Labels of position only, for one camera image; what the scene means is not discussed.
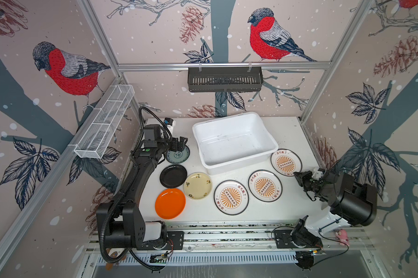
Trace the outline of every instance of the pink plush toy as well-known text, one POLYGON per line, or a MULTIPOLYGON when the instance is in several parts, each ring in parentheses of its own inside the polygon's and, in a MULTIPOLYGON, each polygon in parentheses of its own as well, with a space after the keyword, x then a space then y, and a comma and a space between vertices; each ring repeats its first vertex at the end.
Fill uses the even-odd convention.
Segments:
POLYGON ((349 246, 349 239, 348 239, 348 233, 345 230, 340 230, 336 232, 336 237, 339 238, 339 240, 342 242, 340 245, 348 245, 349 246))

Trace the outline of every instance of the white tub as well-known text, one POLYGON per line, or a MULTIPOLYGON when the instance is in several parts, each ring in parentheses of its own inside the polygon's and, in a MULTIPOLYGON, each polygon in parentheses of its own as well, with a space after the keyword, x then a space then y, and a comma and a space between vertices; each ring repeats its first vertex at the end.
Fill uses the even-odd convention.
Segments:
POLYGON ((209 175, 263 162, 278 149, 255 112, 197 123, 192 131, 209 175))

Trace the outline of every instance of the orange sunburst pattern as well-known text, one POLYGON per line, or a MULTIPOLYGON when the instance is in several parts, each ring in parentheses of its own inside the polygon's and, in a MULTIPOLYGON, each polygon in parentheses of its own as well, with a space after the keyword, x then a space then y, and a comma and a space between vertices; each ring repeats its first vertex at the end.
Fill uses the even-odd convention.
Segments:
POLYGON ((282 155, 277 158, 277 167, 285 173, 292 173, 295 169, 295 163, 291 158, 282 155))
POLYGON ((241 203, 240 192, 234 187, 226 187, 220 194, 220 200, 226 208, 234 209, 241 203))
POLYGON ((263 197, 271 197, 275 193, 275 185, 270 179, 262 177, 255 182, 255 190, 263 197))

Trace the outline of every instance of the orange plate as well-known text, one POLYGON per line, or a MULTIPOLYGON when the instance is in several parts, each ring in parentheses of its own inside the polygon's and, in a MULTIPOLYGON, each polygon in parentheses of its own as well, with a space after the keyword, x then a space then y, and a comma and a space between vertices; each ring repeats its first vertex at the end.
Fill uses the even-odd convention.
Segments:
POLYGON ((177 217, 186 205, 186 197, 178 188, 166 189, 158 195, 155 202, 155 211, 162 219, 177 217))

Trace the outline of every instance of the black hanging basket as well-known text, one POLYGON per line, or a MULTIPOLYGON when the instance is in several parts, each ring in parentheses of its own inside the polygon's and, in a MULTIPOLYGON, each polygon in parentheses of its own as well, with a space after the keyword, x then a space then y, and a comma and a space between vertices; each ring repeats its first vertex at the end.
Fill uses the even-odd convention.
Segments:
POLYGON ((190 92, 257 92, 262 89, 261 67, 189 68, 190 92))

